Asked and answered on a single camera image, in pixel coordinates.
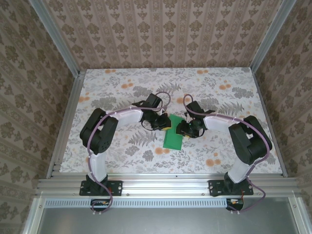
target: green block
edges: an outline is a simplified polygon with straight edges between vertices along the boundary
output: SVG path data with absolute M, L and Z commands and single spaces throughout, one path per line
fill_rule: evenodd
M 169 119 L 171 120 L 171 129 L 166 131 L 163 147 L 167 149 L 181 150 L 183 136 L 176 134 L 176 127 L 183 118 L 170 115 Z

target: gray floor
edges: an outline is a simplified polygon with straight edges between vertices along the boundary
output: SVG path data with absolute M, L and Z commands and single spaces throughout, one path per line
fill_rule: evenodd
M 266 198 L 254 209 L 224 208 L 45 209 L 39 234 L 297 234 L 288 199 Z

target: table surface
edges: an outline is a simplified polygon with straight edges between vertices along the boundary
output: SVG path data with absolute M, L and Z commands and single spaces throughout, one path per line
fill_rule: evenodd
M 150 68 L 87 70 L 68 138 L 61 172 L 87 172 L 87 150 L 79 133 L 95 108 L 128 107 L 150 93 L 167 91 L 167 112 L 184 117 L 184 94 L 206 110 L 244 118 L 254 115 L 272 139 L 250 68 Z M 166 95 L 160 96 L 166 103 Z M 183 138 L 182 150 L 164 149 L 164 131 L 147 131 L 129 124 L 115 132 L 107 150 L 111 173 L 225 173 L 236 154 L 229 135 L 207 130 L 196 139 Z M 253 173 L 281 173 L 276 150 Z

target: floral wallpaper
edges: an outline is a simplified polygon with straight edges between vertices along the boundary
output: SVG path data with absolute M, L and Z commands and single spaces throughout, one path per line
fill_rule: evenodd
M 0 1 L 0 233 L 18 234 L 46 176 L 73 77 L 27 0 Z
M 44 0 L 81 69 L 248 67 L 282 0 Z
M 87 172 L 88 153 L 79 134 L 95 108 L 105 111 L 146 100 L 150 93 L 167 91 L 172 101 L 167 113 L 185 118 L 184 94 L 206 110 L 233 117 L 254 115 L 271 138 L 250 68 L 140 68 L 87 70 L 68 137 L 61 172 Z M 166 95 L 160 95 L 163 103 Z M 225 173 L 237 156 L 229 134 L 205 131 L 202 137 L 184 137 L 182 149 L 163 148 L 165 131 L 148 131 L 141 124 L 116 130 L 106 151 L 111 173 Z M 281 173 L 276 150 L 254 173 Z
M 312 1 L 296 2 L 256 77 L 286 169 L 312 213 Z

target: pink cable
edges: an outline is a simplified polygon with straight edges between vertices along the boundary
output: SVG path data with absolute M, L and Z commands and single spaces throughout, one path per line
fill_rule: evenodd
M 253 208 L 254 206 L 256 206 L 260 201 L 262 201 L 262 200 L 265 198 L 265 196 L 266 196 L 266 193 L 265 193 L 262 189 L 260 189 L 259 187 L 255 186 L 255 185 L 249 180 L 248 176 L 249 176 L 249 174 L 252 172 L 252 170 L 254 169 L 254 167 L 256 166 L 256 164 L 258 164 L 258 163 L 260 163 L 260 162 L 263 162 L 264 160 L 266 160 L 266 159 L 269 157 L 269 155 L 270 155 L 270 147 L 269 147 L 269 144 L 268 144 L 267 140 L 265 139 L 265 137 L 264 137 L 255 127 L 253 127 L 252 125 L 250 125 L 249 123 L 245 122 L 245 121 L 242 120 L 242 119 L 235 118 L 235 117 L 230 117 L 230 116 L 224 116 L 224 115 L 220 115 L 220 114 L 202 114 L 202 113 L 197 113 L 197 112 L 194 112 L 194 111 L 190 110 L 190 109 L 186 106 L 186 104 L 185 104 L 185 98 L 186 98 L 187 96 L 189 96 L 189 97 L 191 98 L 192 101 L 194 100 L 193 97 L 192 97 L 192 95 L 190 95 L 190 94 L 186 94 L 186 95 L 184 96 L 184 98 L 183 98 L 183 105 L 184 105 L 184 107 L 185 107 L 185 109 L 186 109 L 187 111 L 189 111 L 189 112 L 191 112 L 191 113 L 193 113 L 193 114 L 195 114 L 195 115 L 200 115 L 200 116 L 218 116 L 218 117 L 221 117 L 221 118 L 231 119 L 231 120 L 235 120 L 235 121 L 241 122 L 241 123 L 245 124 L 246 126 L 250 127 L 252 130 L 254 130 L 254 131 L 259 135 L 259 137 L 263 140 L 263 143 L 265 144 L 266 149 L 267 149 L 267 154 L 266 154 L 261 160 L 255 162 L 255 163 L 253 164 L 253 166 L 249 169 L 249 171 L 248 171 L 247 174 L 246 174 L 246 179 L 247 179 L 247 181 L 248 181 L 252 186 L 254 186 L 254 187 L 257 188 L 258 190 L 260 190 L 261 192 L 263 192 L 263 196 L 262 196 L 254 205 L 252 205 L 252 206 L 250 206 L 250 207 L 248 207 L 248 208 L 246 208 L 246 209 L 244 209 L 244 210 L 238 211 L 238 210 L 236 210 L 235 208 L 230 207 L 231 209 L 234 209 L 234 211 L 237 212 L 237 213 L 238 213 L 238 212 L 245 212 L 245 211 L 250 210 L 251 208 Z
M 105 189 L 105 191 L 109 194 L 109 197 L 110 197 L 110 202 L 109 202 L 108 206 L 107 206 L 106 209 L 105 209 L 104 211 L 102 211 L 102 212 L 97 212 L 97 211 L 94 210 L 94 205 L 95 205 L 96 203 L 98 203 L 98 202 L 93 202 L 92 207 L 91 207 L 91 210 L 93 211 L 94 214 L 101 214 L 101 213 L 104 213 L 104 212 L 108 211 L 109 208 L 110 208 L 110 207 L 112 206 L 112 204 L 113 204 L 113 195 L 112 195 L 112 193 L 108 190 L 108 188 L 107 188 L 106 186 L 104 186 L 103 184 L 101 184 L 101 183 L 96 179 L 96 177 L 93 175 L 93 171 L 92 171 L 92 167 L 91 167 L 91 162 L 90 162 L 90 158 L 91 158 L 91 155 L 92 155 L 92 152 L 91 152 L 91 150 L 90 150 L 90 145 L 91 145 L 91 141 L 92 141 L 92 138 L 93 138 L 95 132 L 97 131 L 97 129 L 99 128 L 99 126 L 102 124 L 102 122 L 103 122 L 108 116 L 110 116 L 110 115 L 114 115 L 114 114 L 117 114 L 117 113 L 120 113 L 120 112 L 124 112 L 124 111 L 128 111 L 128 110 L 154 110 L 154 111 L 155 111 L 155 110 L 161 110 L 161 109 L 166 110 L 167 107 L 168 107 L 168 105 L 169 105 L 170 102 L 171 102 L 171 96 L 170 96 L 170 94 L 169 94 L 168 92 L 165 92 L 165 91 L 158 92 L 158 93 L 156 94 L 156 96 L 157 96 L 158 94 L 167 94 L 167 95 L 168 95 L 169 101 L 168 101 L 168 103 L 167 103 L 166 105 L 164 105 L 164 106 L 162 106 L 162 107 L 156 107 L 156 108 L 149 108 L 149 107 L 128 107 L 128 108 L 125 108 L 125 109 L 121 109 L 121 110 L 117 110 L 117 111 L 112 111 L 112 112 L 106 114 L 106 115 L 97 123 L 97 125 L 96 125 L 95 128 L 93 129 L 93 131 L 92 131 L 92 133 L 91 133 L 91 135 L 90 135 L 90 137 L 89 137 L 88 144 L 87 144 L 87 151 L 88 151 L 88 154 L 89 154 L 89 157 L 88 157 L 88 167 L 89 167 L 89 171 L 90 171 L 90 174 L 91 174 L 92 179 L 93 179 L 98 185 L 100 185 L 101 187 L 103 187 L 103 188 Z

